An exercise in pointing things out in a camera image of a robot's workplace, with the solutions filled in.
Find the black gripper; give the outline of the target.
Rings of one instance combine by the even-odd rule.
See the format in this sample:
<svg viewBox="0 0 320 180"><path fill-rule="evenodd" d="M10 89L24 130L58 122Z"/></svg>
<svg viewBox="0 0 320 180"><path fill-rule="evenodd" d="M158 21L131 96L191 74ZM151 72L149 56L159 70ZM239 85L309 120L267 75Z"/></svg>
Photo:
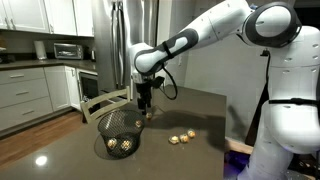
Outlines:
<svg viewBox="0 0 320 180"><path fill-rule="evenodd" d="M152 113L152 85L149 82L137 84L136 89L140 95L137 98L138 109L141 110L142 114Z"/></svg>

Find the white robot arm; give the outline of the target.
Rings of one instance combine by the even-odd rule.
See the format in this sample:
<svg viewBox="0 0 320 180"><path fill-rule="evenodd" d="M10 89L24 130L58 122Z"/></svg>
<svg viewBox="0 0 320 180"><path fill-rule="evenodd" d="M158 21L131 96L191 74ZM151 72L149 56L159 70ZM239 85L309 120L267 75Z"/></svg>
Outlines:
<svg viewBox="0 0 320 180"><path fill-rule="evenodd" d="M142 87L167 61L230 35L262 47L267 57L254 114L257 136L237 180L286 180L294 155L320 149L320 31L302 25L292 6L272 2L253 9L246 0L223 0L160 45L133 45L133 81Z"/></svg>

